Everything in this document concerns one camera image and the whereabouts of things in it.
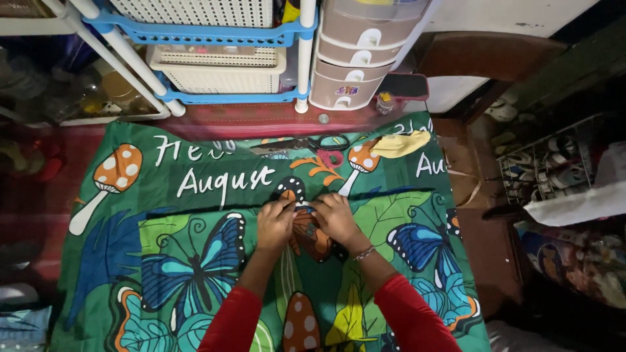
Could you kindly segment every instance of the red cloth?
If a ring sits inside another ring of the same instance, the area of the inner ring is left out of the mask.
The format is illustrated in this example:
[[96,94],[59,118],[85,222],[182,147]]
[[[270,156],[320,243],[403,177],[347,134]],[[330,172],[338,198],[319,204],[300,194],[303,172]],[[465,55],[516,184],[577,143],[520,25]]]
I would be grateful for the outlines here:
[[[401,351],[461,352],[437,314],[402,275],[390,278],[374,294]],[[197,352],[248,352],[261,300],[249,290],[235,287],[222,303]]]

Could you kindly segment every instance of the black scissors handle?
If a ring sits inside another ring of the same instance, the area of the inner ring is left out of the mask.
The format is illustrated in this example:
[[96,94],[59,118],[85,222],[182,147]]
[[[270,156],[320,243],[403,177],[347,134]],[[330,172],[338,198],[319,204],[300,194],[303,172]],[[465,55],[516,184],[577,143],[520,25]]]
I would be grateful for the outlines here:
[[[322,145],[322,142],[327,138],[336,138],[340,140],[340,144],[337,145]],[[317,152],[318,150],[338,150],[343,152],[344,150],[350,148],[350,141],[344,135],[323,135],[318,137],[317,139],[308,138],[309,139],[309,148],[313,148],[313,152]]]

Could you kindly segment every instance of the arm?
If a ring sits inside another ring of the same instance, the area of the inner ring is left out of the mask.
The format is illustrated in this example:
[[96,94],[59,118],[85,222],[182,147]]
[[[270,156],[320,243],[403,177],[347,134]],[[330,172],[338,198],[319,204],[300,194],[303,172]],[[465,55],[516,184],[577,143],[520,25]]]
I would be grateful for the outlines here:
[[250,350],[267,281],[292,233],[294,208],[295,204],[288,200],[271,202],[261,208],[257,247],[239,281],[222,302],[197,352]]
[[[348,200],[339,194],[326,194],[312,202],[313,215],[325,234],[341,243],[351,257],[372,244],[354,222]],[[374,302],[394,331],[400,350],[460,352],[441,318],[428,306],[413,285],[378,252],[359,261]]]

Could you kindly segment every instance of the orange mushroom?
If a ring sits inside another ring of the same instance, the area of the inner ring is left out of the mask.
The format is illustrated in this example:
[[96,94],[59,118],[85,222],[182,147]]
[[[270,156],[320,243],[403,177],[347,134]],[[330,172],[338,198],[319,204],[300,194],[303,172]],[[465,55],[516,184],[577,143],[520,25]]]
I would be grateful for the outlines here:
[[367,141],[350,149],[348,161],[354,170],[339,190],[339,194],[347,197],[359,173],[369,173],[376,169],[381,156],[370,152],[370,149],[375,146],[376,142],[378,142],[378,139]]
[[93,173],[93,181],[100,190],[69,222],[69,231],[80,235],[85,231],[91,215],[109,193],[127,190],[139,176],[143,155],[131,144],[120,145]]
[[321,346],[319,324],[317,324],[311,301],[304,293],[294,292],[289,299],[285,314],[282,350],[304,352]]

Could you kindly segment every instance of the blue plastic shelf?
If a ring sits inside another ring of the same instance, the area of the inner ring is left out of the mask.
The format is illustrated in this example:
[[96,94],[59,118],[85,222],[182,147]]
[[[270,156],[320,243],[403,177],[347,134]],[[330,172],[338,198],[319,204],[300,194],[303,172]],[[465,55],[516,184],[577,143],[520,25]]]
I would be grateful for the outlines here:
[[197,104],[242,104],[242,103],[288,103],[296,98],[304,99],[309,96],[310,86],[305,94],[298,93],[298,87],[285,93],[268,94],[188,94],[172,89],[172,84],[160,71],[155,71],[156,77],[167,88],[164,95],[155,94],[155,97],[170,101],[178,99],[185,105]]
[[276,28],[242,28],[194,26],[191,24],[153,24],[134,22],[106,8],[97,18],[83,18],[100,33],[108,33],[112,25],[119,26],[136,43],[141,44],[214,44],[236,46],[292,46],[295,34],[303,39],[313,38],[317,27],[317,9],[312,27],[305,28],[296,19]]

